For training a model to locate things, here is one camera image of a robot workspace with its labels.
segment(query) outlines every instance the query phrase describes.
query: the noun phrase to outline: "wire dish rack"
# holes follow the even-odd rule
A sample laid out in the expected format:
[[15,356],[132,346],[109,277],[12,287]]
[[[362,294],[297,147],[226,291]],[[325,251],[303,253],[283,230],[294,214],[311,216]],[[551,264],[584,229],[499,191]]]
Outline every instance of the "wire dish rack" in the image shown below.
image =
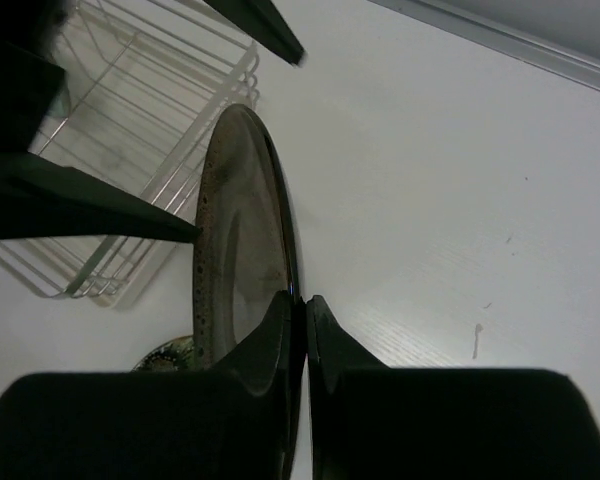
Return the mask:
[[[93,0],[49,59],[68,73],[31,151],[193,221],[220,112],[258,101],[256,46],[195,0]],[[0,264],[35,294],[129,306],[175,244],[118,236],[0,242]]]

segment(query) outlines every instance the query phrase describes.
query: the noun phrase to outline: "white countertop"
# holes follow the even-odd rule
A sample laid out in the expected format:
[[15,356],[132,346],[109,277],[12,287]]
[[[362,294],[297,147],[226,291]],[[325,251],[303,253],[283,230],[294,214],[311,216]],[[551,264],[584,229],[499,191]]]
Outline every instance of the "white countertop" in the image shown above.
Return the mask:
[[[262,51],[258,74],[305,298],[390,365],[566,373],[600,425],[600,93],[365,0],[276,3],[309,53],[294,69]],[[0,391],[128,369],[186,333],[190,254],[126,312],[37,299],[0,271]]]

